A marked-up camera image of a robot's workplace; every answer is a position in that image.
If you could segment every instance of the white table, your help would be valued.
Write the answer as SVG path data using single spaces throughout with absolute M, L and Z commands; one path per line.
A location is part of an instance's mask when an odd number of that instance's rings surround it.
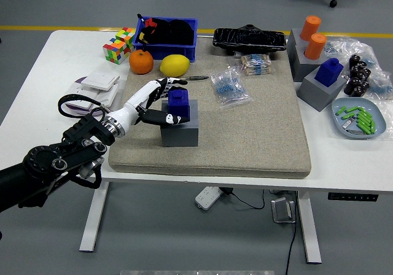
M 55 31 L 48 39 L 25 80 L 10 111 L 0 126 L 0 144 L 6 153 L 0 169 L 20 163 L 27 151 L 38 145 L 60 142 L 63 131 L 76 120 L 58 113 L 57 102 L 77 79 L 93 71 L 109 71 L 127 78 L 128 63 L 120 66 L 105 60 L 102 46 L 115 33 Z M 120 105 L 121 96 L 115 99 Z M 105 182 L 95 191 L 81 251 L 93 251 L 109 182 L 162 182 L 221 187 L 261 187 L 297 190 L 300 217 L 308 262 L 320 263 L 313 213 L 308 192 L 393 193 L 393 142 L 355 141 L 335 131 L 328 109 L 317 112 L 299 100 L 308 138 L 312 169 L 304 179 L 247 177 L 162 176 L 119 173 L 107 161 L 102 174 Z M 351 160 L 359 165 L 348 167 Z

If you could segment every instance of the table leg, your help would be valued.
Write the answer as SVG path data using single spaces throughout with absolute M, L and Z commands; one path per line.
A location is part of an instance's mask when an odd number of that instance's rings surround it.
M 308 192 L 298 192 L 298 208 L 301 220 L 303 239 L 306 249 L 307 263 L 321 264 L 321 253 L 319 252 L 319 244 L 317 232 L 315 230 L 313 210 Z
M 84 235 L 79 247 L 79 251 L 81 252 L 93 252 L 94 250 L 108 186 L 109 182 L 102 182 L 99 189 L 94 191 L 93 200 L 91 201 L 90 211 L 86 221 Z

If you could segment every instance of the light blue bowl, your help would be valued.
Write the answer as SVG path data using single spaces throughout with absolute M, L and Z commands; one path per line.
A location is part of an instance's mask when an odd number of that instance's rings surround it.
M 353 130 L 353 131 L 358 131 L 360 133 L 362 130 L 356 126 L 355 120 L 346 129 L 343 128 L 343 125 L 348 121 L 348 119 L 343 120 L 341 119 L 341 117 L 346 115 L 346 113 L 343 112 L 340 115 L 336 115 L 336 112 L 338 112 L 343 106 L 346 106 L 347 109 L 350 109 L 355 106 L 361 106 L 367 112 L 371 113 L 371 115 L 373 116 L 372 118 L 375 122 L 375 133 L 367 135 L 367 134 L 353 134 L 347 132 L 346 130 Z M 382 113 L 379 111 L 378 107 L 371 101 L 361 97 L 347 97 L 347 98 L 338 98 L 334 100 L 332 103 L 332 115 L 338 130 L 342 132 L 344 135 L 351 138 L 370 139 L 379 136 L 386 130 L 385 119 L 383 118 Z

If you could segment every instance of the yellow floor line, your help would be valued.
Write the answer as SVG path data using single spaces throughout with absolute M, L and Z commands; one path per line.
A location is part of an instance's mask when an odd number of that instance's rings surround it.
M 94 26 L 15 26 L 0 25 L 0 31 L 120 31 L 121 28 L 111 27 L 94 27 Z M 282 31 L 285 35 L 289 35 L 290 31 Z M 347 37 L 372 37 L 380 39 L 393 39 L 393 34 L 384 33 L 341 33 L 341 32 L 320 32 L 326 36 L 347 36 Z M 200 28 L 198 34 L 214 34 L 214 29 Z

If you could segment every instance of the robotic arm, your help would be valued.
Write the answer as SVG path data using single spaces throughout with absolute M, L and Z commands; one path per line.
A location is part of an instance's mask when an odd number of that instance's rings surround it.
M 154 125 L 179 124 L 189 118 L 173 117 L 168 121 L 166 112 L 148 110 L 151 104 L 168 96 L 170 90 L 179 89 L 187 81 L 164 78 L 153 80 L 137 91 L 117 111 L 109 109 L 90 98 L 66 95 L 59 100 L 58 107 L 62 115 L 80 118 L 70 129 L 63 133 L 60 143 L 42 145 L 31 149 L 23 161 L 0 171 L 0 212 L 18 204 L 19 207 L 42 207 L 49 196 L 68 181 L 73 181 L 88 188 L 98 188 L 101 184 L 101 164 L 107 145 L 112 145 L 115 138 L 120 138 L 130 131 L 130 127 L 139 121 Z M 65 113 L 61 105 L 65 102 L 84 99 L 99 107 L 85 116 Z M 101 120 L 93 113 L 101 110 Z M 99 142 L 91 140 L 95 136 Z M 86 180 L 95 174 L 95 181 Z

